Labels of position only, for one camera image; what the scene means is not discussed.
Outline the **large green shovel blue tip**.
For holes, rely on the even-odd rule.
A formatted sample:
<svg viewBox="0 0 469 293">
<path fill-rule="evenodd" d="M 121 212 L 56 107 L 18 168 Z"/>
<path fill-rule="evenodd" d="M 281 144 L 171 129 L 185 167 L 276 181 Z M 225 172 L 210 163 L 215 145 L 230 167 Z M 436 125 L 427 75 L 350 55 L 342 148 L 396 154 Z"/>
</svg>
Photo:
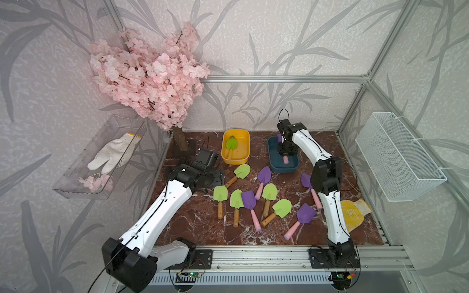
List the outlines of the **large green shovel blue tip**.
<svg viewBox="0 0 469 293">
<path fill-rule="evenodd" d="M 230 136 L 225 144 L 225 147 L 227 149 L 227 159 L 231 159 L 233 156 L 233 151 L 237 149 L 238 147 L 238 140 L 235 136 Z"/>
</svg>

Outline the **yellow plastic storage box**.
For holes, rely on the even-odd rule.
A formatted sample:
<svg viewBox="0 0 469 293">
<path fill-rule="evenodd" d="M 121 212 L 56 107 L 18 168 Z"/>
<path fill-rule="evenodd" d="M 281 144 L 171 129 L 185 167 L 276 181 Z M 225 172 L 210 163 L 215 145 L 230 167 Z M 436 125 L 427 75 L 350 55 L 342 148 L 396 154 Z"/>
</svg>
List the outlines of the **yellow plastic storage box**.
<svg viewBox="0 0 469 293">
<path fill-rule="evenodd" d="M 238 146 L 234 150 L 229 150 L 226 147 L 227 141 L 230 137 L 237 140 Z M 228 165 L 241 165 L 248 162 L 250 156 L 250 134 L 245 129 L 229 129 L 227 130 L 222 139 L 221 156 L 224 162 Z"/>
</svg>

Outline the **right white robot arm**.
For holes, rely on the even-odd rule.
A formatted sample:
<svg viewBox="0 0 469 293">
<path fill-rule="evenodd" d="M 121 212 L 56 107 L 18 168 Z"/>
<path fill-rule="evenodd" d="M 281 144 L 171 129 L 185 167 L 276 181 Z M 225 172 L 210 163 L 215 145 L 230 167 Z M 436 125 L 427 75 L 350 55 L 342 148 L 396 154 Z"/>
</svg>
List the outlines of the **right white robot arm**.
<svg viewBox="0 0 469 293">
<path fill-rule="evenodd" d="M 283 119 L 277 123 L 277 128 L 282 135 L 278 153 L 291 156 L 302 150 L 313 164 L 310 183 L 322 202 L 326 217 L 329 261 L 338 263 L 353 258 L 355 246 L 341 208 L 342 160 L 323 149 L 303 123 Z"/>
</svg>

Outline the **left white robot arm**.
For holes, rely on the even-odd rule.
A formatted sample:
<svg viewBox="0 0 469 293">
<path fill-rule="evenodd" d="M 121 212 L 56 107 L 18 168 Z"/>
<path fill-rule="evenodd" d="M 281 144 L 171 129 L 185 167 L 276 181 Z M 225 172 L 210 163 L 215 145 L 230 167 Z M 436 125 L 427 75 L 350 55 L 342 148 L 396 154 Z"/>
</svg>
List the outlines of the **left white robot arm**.
<svg viewBox="0 0 469 293">
<path fill-rule="evenodd" d="M 109 238 L 101 251 L 104 271 L 134 293 L 143 291 L 155 274 L 195 258 L 195 245 L 185 239 L 155 247 L 176 212 L 195 191 L 210 186 L 219 155 L 201 148 L 190 164 L 180 164 L 169 174 L 160 196 L 119 239 Z"/>
</svg>

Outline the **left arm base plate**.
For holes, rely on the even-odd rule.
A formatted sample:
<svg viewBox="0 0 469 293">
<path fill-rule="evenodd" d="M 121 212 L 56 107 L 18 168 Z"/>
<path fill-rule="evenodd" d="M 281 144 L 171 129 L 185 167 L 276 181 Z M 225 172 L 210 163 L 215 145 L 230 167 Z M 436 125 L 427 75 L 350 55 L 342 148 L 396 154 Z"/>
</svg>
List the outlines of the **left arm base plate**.
<svg viewBox="0 0 469 293">
<path fill-rule="evenodd" d="M 211 269 L 213 261 L 213 250 L 195 249 L 189 252 L 184 262 L 169 267 L 170 270 L 182 269 Z"/>
</svg>

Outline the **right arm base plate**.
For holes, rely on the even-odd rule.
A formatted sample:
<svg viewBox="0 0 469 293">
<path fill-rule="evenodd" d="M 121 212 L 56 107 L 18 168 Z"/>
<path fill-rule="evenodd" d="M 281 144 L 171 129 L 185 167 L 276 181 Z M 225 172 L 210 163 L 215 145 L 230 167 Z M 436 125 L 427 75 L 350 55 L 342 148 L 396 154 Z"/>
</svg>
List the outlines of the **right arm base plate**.
<svg viewBox="0 0 469 293">
<path fill-rule="evenodd" d="M 355 249 L 335 249 L 311 246 L 308 251 L 313 269 L 360 269 L 361 262 Z"/>
</svg>

